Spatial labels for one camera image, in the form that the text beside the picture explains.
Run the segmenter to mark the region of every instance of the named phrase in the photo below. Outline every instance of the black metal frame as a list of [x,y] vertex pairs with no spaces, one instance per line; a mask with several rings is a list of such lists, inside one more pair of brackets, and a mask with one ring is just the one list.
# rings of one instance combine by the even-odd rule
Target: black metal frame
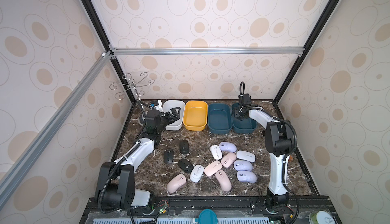
[[[88,16],[89,16],[93,26],[95,27],[95,30],[100,38],[100,41],[102,42],[102,44],[104,46],[104,49],[106,51],[111,51],[110,41],[108,40],[106,32],[104,31],[104,28],[100,22],[100,19],[99,19],[98,14],[96,13],[96,10],[92,4],[92,1],[91,0],[81,0],[81,2],[83,3],[85,10],[87,11]],[[115,71],[118,74],[121,83],[128,84],[127,81],[125,79],[123,79],[123,75],[124,75],[123,70],[120,67],[118,59],[115,56],[114,56],[114,59],[111,60],[111,63],[114,66]],[[129,96],[131,103],[135,104],[136,99],[130,90],[127,90],[127,95]]]
[[[104,48],[105,48],[105,50],[107,50],[107,51],[111,50],[110,41],[108,40],[108,37],[104,31],[104,28],[103,28],[103,26],[100,22],[100,19],[96,13],[96,10],[93,7],[93,3],[91,2],[91,0],[81,0],[81,1],[85,7],[86,12],[88,13],[88,15],[91,19],[93,26],[95,27],[95,30],[96,30]],[[285,93],[287,87],[291,83],[292,79],[294,78],[295,74],[297,73],[297,71],[298,71],[300,65],[302,64],[302,62],[304,61],[305,57],[308,55],[311,47],[314,45],[315,40],[318,38],[320,32],[324,28],[326,22],[328,21],[330,15],[334,11],[338,2],[339,2],[339,0],[329,0],[323,13],[320,16],[318,22],[316,23],[313,31],[311,32],[308,40],[306,41],[306,43],[304,45],[305,51],[303,52],[303,54],[300,57],[297,58],[293,67],[291,68],[289,74],[287,75],[285,81],[283,82],[283,85],[281,86],[279,92],[277,93],[275,99],[272,100],[272,104],[274,105],[274,107],[276,109],[276,113],[277,113],[278,117],[283,118],[282,113],[280,112],[280,109],[278,107],[278,102],[280,101],[281,97]],[[128,82],[125,79],[123,79],[124,73],[123,73],[123,71],[120,67],[120,64],[115,56],[114,56],[114,59],[111,60],[111,62],[115,68],[116,73],[118,74],[118,76],[120,78],[120,81],[123,84],[128,84]],[[131,106],[129,115],[125,121],[123,131],[119,137],[117,147],[114,150],[113,159],[116,159],[116,157],[117,157],[117,154],[118,154],[118,151],[120,148],[120,144],[123,140],[124,134],[125,134],[127,127],[129,125],[130,118],[131,118],[133,111],[135,109],[135,106],[136,106],[136,99],[130,90],[127,90],[127,95],[129,96],[129,98],[132,102],[132,106]],[[295,154],[296,154],[296,157],[298,158],[298,161],[300,163],[302,171],[306,176],[306,179],[307,179],[308,185],[311,189],[311,192],[314,195],[314,196],[298,196],[299,202],[300,202],[300,209],[303,210],[305,208],[308,208],[308,209],[327,208],[330,210],[332,215],[336,218],[336,221],[338,223],[341,223],[341,220],[338,217],[336,210],[334,209],[334,206],[332,205],[332,202],[330,201],[329,197],[319,195],[318,189],[316,188],[316,186],[313,182],[313,179],[312,179],[312,177],[311,177],[311,175],[310,175],[310,173],[309,173],[309,171],[308,171],[308,169],[303,161],[302,155],[300,154],[298,149],[296,149]],[[163,200],[163,199],[168,199],[168,201],[170,202],[170,208],[169,208],[170,212],[175,211],[177,213],[181,213],[183,210],[188,210],[189,208],[191,208],[191,210],[202,210],[205,208],[213,208],[214,210],[218,210],[218,209],[221,209],[221,210],[243,210],[243,211],[247,210],[247,211],[251,211],[253,214],[263,214],[265,217],[271,217],[271,218],[277,218],[277,219],[280,219],[280,217],[281,217],[280,214],[279,214],[279,216],[278,216],[278,214],[270,215],[268,212],[266,212],[264,207],[262,207],[261,205],[258,205],[259,207],[257,207],[256,203],[258,201],[260,201],[260,202],[264,201],[264,196],[260,196],[260,197],[254,197],[254,196],[177,197],[177,196],[175,196],[175,197],[157,197],[156,198],[157,201]],[[291,205],[293,207],[296,205],[294,198],[291,198],[290,202],[291,202]],[[83,216],[80,220],[80,223],[85,223],[85,221],[88,217],[88,214],[91,211],[97,211],[97,205],[93,202],[92,198],[90,199],[90,201],[87,204],[87,207],[84,210],[84,213],[83,213]],[[134,214],[140,216],[140,214],[137,213],[137,211],[134,211]]]
[[[247,214],[263,215],[270,218],[270,220],[280,220],[283,213],[289,214],[288,208],[282,209],[277,214],[270,214],[262,205],[265,196],[171,196],[171,197],[156,197],[156,203],[167,200],[169,202],[169,209],[163,214],[178,215],[186,210],[201,211],[204,209],[233,211],[238,210]],[[337,223],[341,224],[339,215],[336,212],[329,196],[298,196],[300,212],[308,210],[326,210],[328,209],[331,215],[336,219]],[[296,207],[295,198],[290,199],[290,205],[293,209]],[[84,224],[90,212],[98,212],[98,205],[90,198],[87,207],[81,217],[80,224]],[[140,218],[151,218],[155,215],[144,215],[138,209],[131,210],[133,215]]]
[[284,95],[284,92],[287,90],[288,86],[290,85],[291,81],[293,80],[295,74],[297,73],[299,67],[301,66],[302,62],[305,60],[305,57],[310,52],[311,47],[314,45],[315,40],[323,30],[326,22],[328,21],[330,15],[334,11],[335,7],[339,3],[339,0],[329,0],[328,4],[326,5],[324,11],[322,12],[321,16],[318,19],[318,22],[316,23],[313,31],[311,32],[309,38],[307,39],[305,45],[303,46],[305,48],[305,51],[302,53],[301,56],[299,56],[294,65],[292,66],[289,74],[287,75],[286,79],[283,82],[283,85],[280,87],[279,92],[276,94],[274,101],[279,103],[280,99]]

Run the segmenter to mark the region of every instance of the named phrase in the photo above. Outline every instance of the plastic bin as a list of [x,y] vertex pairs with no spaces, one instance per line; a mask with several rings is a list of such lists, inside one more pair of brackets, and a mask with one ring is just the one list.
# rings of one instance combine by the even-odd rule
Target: plastic bin
[[230,106],[221,103],[210,104],[207,121],[211,133],[228,134],[233,126]]
[[200,100],[190,100],[184,109],[183,123],[186,129],[202,131],[207,124],[207,103]]
[[257,128],[257,122],[252,118],[239,120],[234,117],[234,109],[238,107],[238,103],[232,105],[233,130],[238,134],[251,134]]
[[186,107],[186,104],[184,103],[184,101],[181,101],[181,100],[167,100],[163,104],[163,111],[164,112],[171,112],[171,109],[175,108],[175,107],[180,107],[180,119],[175,121],[172,124],[169,124],[167,126],[167,130],[177,131],[177,130],[181,129],[181,126],[183,124],[184,110],[185,110],[185,107]]

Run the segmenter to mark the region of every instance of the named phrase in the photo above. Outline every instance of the teal container lid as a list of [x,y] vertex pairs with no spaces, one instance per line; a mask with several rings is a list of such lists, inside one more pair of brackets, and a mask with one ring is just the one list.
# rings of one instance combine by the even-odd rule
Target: teal container lid
[[217,224],[217,215],[211,209],[204,209],[199,217],[195,219],[195,222],[199,224]]

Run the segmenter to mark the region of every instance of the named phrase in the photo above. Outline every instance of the white plastic bin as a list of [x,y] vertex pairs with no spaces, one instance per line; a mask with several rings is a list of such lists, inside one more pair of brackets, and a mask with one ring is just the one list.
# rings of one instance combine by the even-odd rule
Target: white plastic bin
[[184,109],[186,107],[186,104],[183,101],[181,101],[181,100],[167,100],[163,104],[163,111],[164,112],[168,112],[168,111],[171,112],[171,109],[175,108],[175,107],[180,107],[180,119],[175,121],[172,124],[169,124],[167,126],[167,130],[177,131],[177,130],[181,129],[181,125],[183,124]]

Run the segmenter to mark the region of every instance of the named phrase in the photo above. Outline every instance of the white computer mouse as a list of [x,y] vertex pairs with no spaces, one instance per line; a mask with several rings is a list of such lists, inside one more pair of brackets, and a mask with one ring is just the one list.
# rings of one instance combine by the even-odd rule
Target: white computer mouse
[[222,168],[220,161],[216,160],[204,168],[204,174],[211,176]]
[[170,193],[176,192],[180,187],[182,187],[187,182],[186,177],[183,174],[179,174],[169,181],[167,184],[167,190]]
[[226,172],[223,170],[219,170],[215,173],[215,177],[220,183],[221,189],[223,191],[230,191],[232,189],[232,184],[230,182],[229,177],[226,175]]
[[221,163],[224,167],[228,168],[236,159],[236,154],[229,152],[222,158]]
[[237,147],[236,147],[236,145],[233,144],[233,143],[221,142],[221,143],[220,143],[220,149],[221,149],[222,151],[236,152]]
[[233,165],[236,171],[252,171],[253,169],[252,164],[247,160],[236,160]]
[[210,150],[211,150],[211,153],[212,153],[212,157],[214,157],[214,159],[220,160],[222,158],[222,151],[221,151],[221,149],[219,148],[218,145],[213,144],[210,147]]
[[237,179],[240,182],[255,183],[257,181],[257,176],[251,171],[238,171]]
[[243,150],[237,151],[237,158],[239,158],[241,160],[247,160],[250,162],[255,162],[255,160],[256,160],[256,157],[254,154],[247,152],[247,151],[243,151]]
[[192,169],[190,175],[191,181],[193,181],[194,183],[199,182],[199,180],[202,178],[203,172],[204,172],[204,167],[202,167],[201,165],[196,165],[194,169]]

